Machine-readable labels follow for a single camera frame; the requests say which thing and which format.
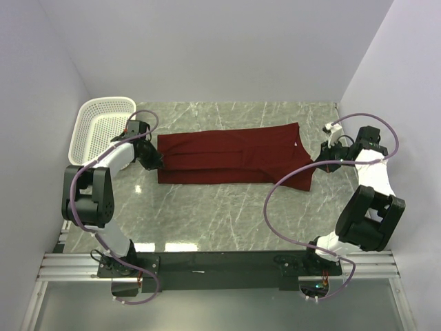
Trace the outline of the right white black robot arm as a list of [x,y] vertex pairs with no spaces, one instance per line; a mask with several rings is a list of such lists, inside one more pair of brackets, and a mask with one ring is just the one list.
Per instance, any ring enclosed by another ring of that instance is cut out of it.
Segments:
[[340,214],[336,228],[327,236],[317,237],[308,249],[312,259],[321,263],[337,262],[353,252],[383,251],[406,207],[393,192],[387,173],[389,155],[380,145],[380,129],[359,129],[350,146],[340,142],[342,126],[328,123],[323,131],[329,135],[321,144],[317,161],[357,161],[358,187]]

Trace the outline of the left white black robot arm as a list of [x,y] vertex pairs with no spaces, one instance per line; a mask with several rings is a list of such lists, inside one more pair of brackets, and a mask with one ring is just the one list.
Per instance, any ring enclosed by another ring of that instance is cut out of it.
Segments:
[[146,170],[163,167],[162,155],[151,142],[152,130],[150,124],[130,119],[105,152],[85,165],[68,166],[63,178],[63,218],[91,234],[104,255],[132,265],[137,261],[136,250],[114,220],[112,180],[136,161]]

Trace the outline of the dark red t-shirt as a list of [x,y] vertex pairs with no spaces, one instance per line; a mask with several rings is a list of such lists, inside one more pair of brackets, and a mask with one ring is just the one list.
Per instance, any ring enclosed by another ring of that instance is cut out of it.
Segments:
[[161,184],[277,183],[308,192],[314,169],[297,123],[264,128],[160,134]]

